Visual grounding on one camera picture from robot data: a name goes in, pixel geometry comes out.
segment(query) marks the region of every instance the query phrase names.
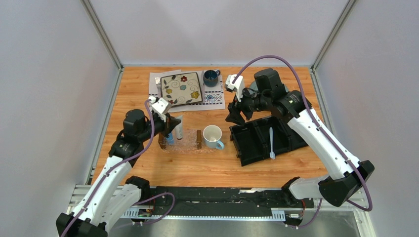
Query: white wall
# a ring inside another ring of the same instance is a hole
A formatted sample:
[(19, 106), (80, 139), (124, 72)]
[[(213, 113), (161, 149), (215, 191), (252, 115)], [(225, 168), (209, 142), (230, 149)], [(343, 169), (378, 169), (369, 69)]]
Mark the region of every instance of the white wall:
[(123, 64), (310, 65), (347, 0), (91, 2)]
[(0, 7), (0, 235), (57, 236), (117, 69), (79, 1)]
[(418, 236), (419, 2), (360, 0), (318, 70), (339, 139), (376, 167), (379, 237)]

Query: cup handle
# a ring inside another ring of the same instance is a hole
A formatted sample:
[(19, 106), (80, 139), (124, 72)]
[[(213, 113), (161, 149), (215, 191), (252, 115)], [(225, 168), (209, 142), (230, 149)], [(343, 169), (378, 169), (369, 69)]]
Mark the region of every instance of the cup handle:
[(224, 150), (224, 144), (221, 141), (217, 141), (217, 146), (215, 148), (219, 150)]

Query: black tray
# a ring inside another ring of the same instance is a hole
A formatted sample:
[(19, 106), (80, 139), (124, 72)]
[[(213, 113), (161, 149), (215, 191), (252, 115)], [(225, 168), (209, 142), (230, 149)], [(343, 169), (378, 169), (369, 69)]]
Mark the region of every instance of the black tray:
[(269, 128), (273, 130), (273, 151), (275, 155), (307, 146), (307, 143), (287, 124), (268, 116), (245, 123), (244, 126), (230, 127), (230, 140), (237, 150), (242, 166), (269, 157)]

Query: cable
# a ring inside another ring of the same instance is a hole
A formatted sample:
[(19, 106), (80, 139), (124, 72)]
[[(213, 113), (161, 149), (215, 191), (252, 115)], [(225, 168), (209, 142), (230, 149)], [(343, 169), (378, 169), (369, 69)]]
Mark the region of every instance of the cable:
[[(171, 203), (171, 206), (170, 206), (169, 210), (168, 210), (165, 214), (163, 214), (161, 217), (159, 217), (159, 218), (157, 218), (157, 219), (155, 219), (155, 220), (152, 220), (152, 221), (143, 222), (142, 224), (144, 224), (144, 225), (151, 225), (151, 224), (154, 224), (154, 223), (156, 223), (156, 222), (158, 222), (158, 221), (162, 220), (163, 218), (165, 218), (165, 217), (166, 217), (166, 216), (167, 216), (167, 215), (171, 212), (171, 210), (172, 210), (172, 209), (173, 209), (173, 207), (174, 207), (174, 200), (175, 200), (175, 198), (174, 198), (174, 194), (169, 193), (169, 192), (166, 192), (166, 193), (161, 193), (161, 194), (159, 194), (159, 195), (156, 195), (156, 196), (151, 197), (151, 198), (149, 198), (149, 199), (146, 199), (146, 200), (144, 200), (144, 201), (139, 201), (139, 202), (136, 202), (136, 203), (134, 203), (134, 204), (133, 204), (133, 206), (135, 206), (135, 205), (141, 205), (141, 204), (144, 204), (144, 203), (149, 202), (149, 201), (151, 201), (151, 200), (155, 200), (156, 198), (159, 198), (159, 197), (164, 196), (164, 195), (170, 195), (170, 196), (173, 198), (173, 201), (172, 201), (172, 203)], [(141, 225), (141, 222), (135, 222), (134, 224), (136, 224), (136, 225)], [(126, 227), (126, 226), (132, 226), (132, 225), (133, 225), (133, 223), (128, 223), (128, 224), (124, 224), (124, 225), (121, 225), (121, 226), (118, 226), (118, 227), (115, 227), (115, 228), (112, 228), (112, 229), (113, 229), (113, 230), (117, 230), (117, 229), (120, 229), (120, 228), (123, 228), (123, 227)]]
[(311, 225), (311, 223), (313, 223), (313, 221), (314, 221), (314, 220), (317, 218), (317, 216), (319, 215), (319, 212), (320, 212), (320, 206), (322, 205), (322, 201), (323, 201), (323, 198), (321, 198), (321, 199), (320, 199), (320, 201), (319, 201), (319, 205), (317, 206), (316, 213), (314, 213), (313, 218), (311, 218), (311, 220), (310, 220), (307, 224), (304, 224), (304, 225), (302, 225), (302, 226), (292, 226), (292, 225), (288, 225), (288, 226), (289, 226), (289, 227), (291, 227), (291, 229), (298, 230), (298, 229), (303, 229), (303, 228), (306, 228), (307, 226)]
[(304, 212), (305, 212), (305, 202), (304, 202), (304, 200), (302, 199), (301, 200), (301, 202), (302, 202), (302, 212), (301, 212), (301, 217), (303, 217), (304, 216)]
[(151, 146), (151, 143), (153, 142), (153, 138), (154, 138), (154, 120), (153, 120), (153, 115), (150, 111), (150, 108), (148, 107), (147, 103), (150, 102), (151, 100), (146, 100), (144, 102), (145, 105), (145, 109), (148, 112), (148, 115), (150, 116), (150, 122), (151, 122), (151, 137), (150, 137), (150, 141), (148, 142), (147, 146), (138, 154), (135, 154), (127, 159), (123, 159), (120, 162), (116, 163), (114, 166), (112, 166), (99, 180), (99, 182), (97, 182), (96, 187), (94, 187), (91, 195), (87, 198), (86, 203), (83, 205), (83, 207), (81, 208), (81, 210), (75, 215), (75, 217), (70, 221), (70, 223), (67, 225), (67, 227), (64, 229), (63, 233), (60, 235), (60, 237), (65, 237), (65, 235), (67, 234), (68, 230), (71, 228), (71, 226), (74, 224), (74, 222), (81, 216), (82, 212), (87, 208), (87, 206), (89, 206), (91, 200), (93, 199), (94, 195), (96, 194), (97, 190), (99, 189), (100, 185), (102, 185), (103, 181), (105, 180), (106, 177), (109, 176), (109, 174), (116, 169), (119, 165), (128, 162), (130, 160), (133, 160), (137, 157), (139, 157), (140, 155), (144, 154), (144, 152), (146, 152), (146, 150)]
[(156, 199), (153, 200), (153, 209), (152, 210), (147, 209), (147, 212), (152, 214), (154, 210), (156, 210)]
[(161, 217), (159, 217), (159, 218), (157, 218), (157, 219), (155, 219), (155, 220), (148, 221), (148, 222), (144, 222), (144, 225), (150, 225), (150, 224), (156, 223), (156, 222), (158, 222), (158, 221), (162, 220), (163, 218), (165, 218), (165, 217), (166, 217), (166, 216), (167, 216), (167, 215), (171, 212), (171, 210), (172, 210), (172, 209), (173, 209), (173, 207), (174, 207), (174, 195), (173, 195), (172, 193), (162, 193), (162, 194), (156, 195), (156, 196), (154, 196), (154, 197), (151, 197), (151, 198), (149, 198), (149, 199), (147, 199), (147, 200), (144, 200), (144, 201), (140, 201), (140, 202), (136, 202), (136, 203), (134, 203), (134, 205), (141, 205), (141, 204), (143, 204), (143, 203), (146, 203), (146, 202), (148, 202), (148, 201), (151, 201), (151, 200), (153, 200), (153, 199), (156, 199), (156, 198), (161, 197), (161, 196), (164, 196), (164, 195), (170, 195), (170, 196), (173, 198), (173, 201), (172, 201), (172, 203), (171, 203), (171, 206), (170, 206), (169, 210), (168, 210), (165, 214), (163, 214)]
[[(319, 130), (323, 133), (323, 135), (329, 140), (329, 142), (335, 147), (335, 149), (340, 153), (340, 155), (345, 159), (345, 161), (346, 162), (348, 162), (348, 164), (349, 164), (349, 166), (351, 166), (351, 168), (355, 171), (355, 174), (357, 175), (357, 177), (358, 177), (358, 179), (359, 179), (359, 181), (361, 182), (361, 185), (362, 185), (362, 187), (364, 187), (364, 190), (365, 190), (365, 195), (367, 196), (367, 201), (368, 201), (368, 208), (364, 208), (364, 207), (362, 207), (362, 206), (360, 206), (360, 205), (358, 205), (358, 204), (356, 204), (356, 203), (354, 203), (354, 202), (352, 202), (351, 200), (347, 200), (347, 202), (348, 203), (350, 203), (350, 204), (352, 204), (352, 205), (354, 205), (355, 207), (357, 207), (357, 208), (359, 208), (359, 209), (361, 209), (361, 210), (363, 210), (363, 211), (371, 211), (372, 209), (373, 209), (373, 201), (371, 200), (371, 195), (370, 195), (370, 192), (369, 192), (369, 190), (368, 190), (368, 188), (367, 188), (367, 184), (365, 183), (365, 180), (364, 180), (364, 178), (362, 177), (362, 175), (361, 175), (361, 173), (358, 171), (358, 169), (355, 167), (355, 165), (352, 163), (352, 161), (349, 159), (349, 157), (345, 154), (345, 152), (343, 152), (342, 151), (342, 149), (336, 144), (336, 142), (328, 135), (328, 133), (324, 130), (324, 128), (322, 128), (321, 126), (320, 126), (320, 124), (319, 124), (319, 122), (316, 120), (316, 118), (314, 117), (314, 115), (313, 115), (313, 113), (311, 112), (311, 110), (310, 110), (310, 107), (308, 106), (308, 103), (307, 103), (307, 99), (305, 98), (305, 93), (304, 93), (304, 89), (302, 88), (302, 84), (301, 84), (301, 80), (300, 80), (300, 78), (299, 78), (299, 76), (298, 76), (298, 74), (297, 74), (297, 72), (295, 71), (295, 69), (291, 66), (291, 64), (289, 63), (289, 62), (287, 62), (284, 58), (282, 58), (282, 57), (279, 57), (279, 56), (275, 56), (275, 55), (264, 55), (264, 56), (260, 56), (260, 57), (257, 57), (257, 58), (255, 58), (255, 59), (253, 59), (253, 60), (251, 60), (250, 62), (248, 62), (242, 69), (240, 69), (240, 71), (237, 73), (237, 75), (234, 77), (234, 80), (233, 80), (233, 84), (236, 82), (236, 80), (237, 80), (237, 78), (239, 78), (239, 76), (243, 73), (243, 71), (248, 67), (248, 66), (250, 66), (252, 63), (254, 63), (254, 62), (256, 62), (256, 61), (258, 61), (258, 60), (260, 60), (260, 59), (264, 59), (264, 58), (275, 58), (275, 59), (278, 59), (278, 60), (280, 60), (280, 61), (282, 61), (283, 63), (285, 63), (285, 65), (287, 65), (288, 66), (288, 68), (291, 70), (291, 72), (293, 73), (293, 75), (294, 75), (294, 77), (295, 77), (295, 79), (297, 80), (297, 83), (298, 83), (298, 87), (299, 87), (299, 89), (300, 89), (300, 92), (301, 92), (301, 96), (302, 96), (302, 100), (303, 100), (303, 103), (304, 103), (304, 106), (305, 106), (305, 108), (306, 108), (306, 110), (307, 110), (307, 112), (308, 112), (308, 114), (310, 115), (310, 117), (311, 117), (311, 119), (313, 120), (313, 122), (314, 122), (314, 124), (319, 128)], [(307, 225), (309, 225), (309, 224), (311, 224), (313, 221), (314, 221), (314, 219), (317, 217), (317, 214), (318, 214), (318, 211), (320, 210), (320, 205), (321, 205), (321, 203), (322, 203), (322, 200), (320, 199), (320, 202), (319, 202), (319, 206), (318, 206), (318, 208), (317, 208), (317, 211), (316, 211), (316, 214), (314, 215), (314, 217), (313, 217), (313, 219), (309, 222), (309, 223), (307, 223), (307, 224), (305, 224), (304, 225), (304, 227), (305, 226), (307, 226)]]

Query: wooden block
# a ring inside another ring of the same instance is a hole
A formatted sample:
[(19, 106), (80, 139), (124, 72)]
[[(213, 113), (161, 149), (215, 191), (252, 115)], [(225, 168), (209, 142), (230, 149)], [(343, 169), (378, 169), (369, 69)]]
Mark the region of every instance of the wooden block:
[(166, 149), (165, 137), (159, 133), (159, 145), (161, 149)]
[(200, 130), (197, 131), (197, 147), (198, 149), (202, 148), (202, 132)]

